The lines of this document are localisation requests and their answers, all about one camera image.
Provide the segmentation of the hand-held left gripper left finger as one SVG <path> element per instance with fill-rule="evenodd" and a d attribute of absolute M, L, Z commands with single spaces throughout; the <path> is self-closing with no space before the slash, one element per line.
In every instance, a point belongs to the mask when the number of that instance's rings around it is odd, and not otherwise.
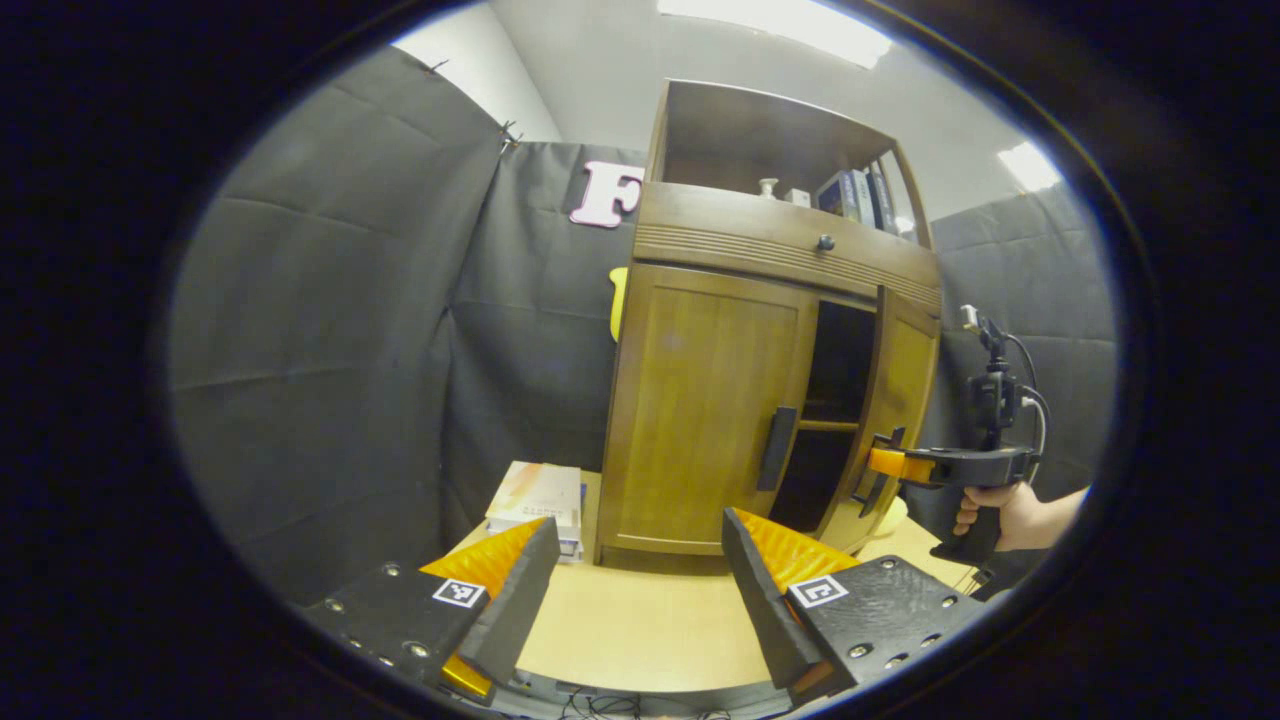
<path fill-rule="evenodd" d="M 558 557 L 556 520 L 538 518 L 419 568 L 384 562 L 300 612 L 416 689 L 488 706 L 515 675 Z"/>

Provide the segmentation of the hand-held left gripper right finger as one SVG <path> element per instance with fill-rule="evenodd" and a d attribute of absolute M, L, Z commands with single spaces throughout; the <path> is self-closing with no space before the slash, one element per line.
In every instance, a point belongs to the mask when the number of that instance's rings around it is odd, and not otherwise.
<path fill-rule="evenodd" d="M 901 674 L 986 610 L 906 559 L 863 562 L 741 509 L 723 511 L 722 550 L 771 682 L 796 706 Z"/>

